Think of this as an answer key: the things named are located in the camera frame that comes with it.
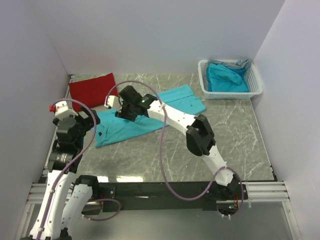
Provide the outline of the light blue t-shirt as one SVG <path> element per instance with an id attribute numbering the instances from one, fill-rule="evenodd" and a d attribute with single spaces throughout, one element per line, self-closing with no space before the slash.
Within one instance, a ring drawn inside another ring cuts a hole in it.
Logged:
<path id="1" fill-rule="evenodd" d="M 186 114 L 197 115 L 206 110 L 201 99 L 194 95 L 187 84 L 160 92 L 158 95 L 164 103 Z M 116 117 L 115 112 L 114 109 L 110 109 L 97 113 L 100 124 L 96 129 L 95 147 L 122 142 L 163 127 L 163 122 L 160 120 L 138 116 L 135 121 L 129 121 Z"/>

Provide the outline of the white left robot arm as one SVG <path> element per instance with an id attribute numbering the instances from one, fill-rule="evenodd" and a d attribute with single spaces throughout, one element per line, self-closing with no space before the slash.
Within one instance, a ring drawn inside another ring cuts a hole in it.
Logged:
<path id="1" fill-rule="evenodd" d="M 100 122 L 97 113 L 83 106 L 84 118 L 68 106 L 66 99 L 52 105 L 56 140 L 49 155 L 46 188 L 41 207 L 27 240 L 70 240 L 88 201 L 100 195 L 95 176 L 76 178 L 78 165 L 87 150 L 86 133 Z"/>

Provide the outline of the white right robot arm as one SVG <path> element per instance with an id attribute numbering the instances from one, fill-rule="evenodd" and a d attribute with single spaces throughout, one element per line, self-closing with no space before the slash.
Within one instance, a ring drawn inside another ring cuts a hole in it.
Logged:
<path id="1" fill-rule="evenodd" d="M 158 95 L 142 96 L 131 85 L 126 86 L 119 96 L 110 95 L 105 99 L 106 106 L 115 109 L 115 116 L 134 122 L 138 116 L 145 116 L 169 125 L 186 138 L 187 149 L 201 157 L 213 172 L 213 182 L 220 185 L 222 198 L 230 200 L 243 189 L 241 180 L 222 158 L 214 131 L 203 114 L 192 115 L 164 103 Z"/>

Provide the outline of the folded red t-shirt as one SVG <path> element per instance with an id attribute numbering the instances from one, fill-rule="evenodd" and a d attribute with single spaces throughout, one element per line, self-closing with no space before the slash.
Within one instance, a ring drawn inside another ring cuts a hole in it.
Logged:
<path id="1" fill-rule="evenodd" d="M 71 98 L 82 102 L 89 108 L 104 105 L 111 88 L 116 85 L 113 73 L 104 76 L 73 81 L 69 83 Z"/>

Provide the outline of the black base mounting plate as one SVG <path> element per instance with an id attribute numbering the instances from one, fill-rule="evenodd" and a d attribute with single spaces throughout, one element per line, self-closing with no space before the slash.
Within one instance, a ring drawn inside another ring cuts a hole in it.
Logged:
<path id="1" fill-rule="evenodd" d="M 241 199 L 247 200 L 248 194 L 245 186 L 243 191 L 238 180 L 233 180 L 229 186 L 213 182 L 201 198 L 185 201 L 174 196 L 164 182 L 100 182 L 91 198 L 93 200 L 117 200 L 123 211 L 182 209 L 216 211 L 218 201 L 225 203 Z"/>

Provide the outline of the blue t-shirt in basket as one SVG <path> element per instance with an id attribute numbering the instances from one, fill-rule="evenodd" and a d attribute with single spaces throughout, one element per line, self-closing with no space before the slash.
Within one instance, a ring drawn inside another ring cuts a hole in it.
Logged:
<path id="1" fill-rule="evenodd" d="M 248 93 L 245 80 L 246 69 L 235 69 L 218 63 L 210 62 L 206 68 L 209 92 Z"/>

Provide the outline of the grey t-shirt in basket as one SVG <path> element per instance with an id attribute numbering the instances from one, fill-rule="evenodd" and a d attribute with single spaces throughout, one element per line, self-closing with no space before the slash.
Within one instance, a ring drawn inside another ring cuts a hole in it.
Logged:
<path id="1" fill-rule="evenodd" d="M 216 65 L 222 65 L 226 68 L 241 70 L 241 69 L 249 69 L 252 64 L 252 60 L 250 58 L 240 59 L 240 60 L 209 60 L 210 63 Z"/>

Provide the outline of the white plastic laundry basket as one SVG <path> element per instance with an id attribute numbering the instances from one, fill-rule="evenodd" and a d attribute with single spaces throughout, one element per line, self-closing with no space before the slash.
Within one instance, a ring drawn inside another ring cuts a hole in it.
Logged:
<path id="1" fill-rule="evenodd" d="M 250 98 L 260 95 L 263 92 L 261 77 L 252 63 L 248 71 L 248 77 L 245 80 L 249 92 L 213 92 L 209 91 L 207 79 L 208 60 L 198 62 L 198 77 L 201 90 L 205 99 L 209 100 L 249 100 Z"/>

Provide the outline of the aluminium frame rail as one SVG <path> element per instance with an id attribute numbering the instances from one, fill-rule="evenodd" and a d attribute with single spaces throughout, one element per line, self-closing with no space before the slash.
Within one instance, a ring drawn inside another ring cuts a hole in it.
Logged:
<path id="1" fill-rule="evenodd" d="M 248 200 L 246 202 L 289 202 L 290 197 L 283 181 L 244 182 Z M 31 185 L 26 204 L 41 204 L 46 191 L 45 183 Z"/>

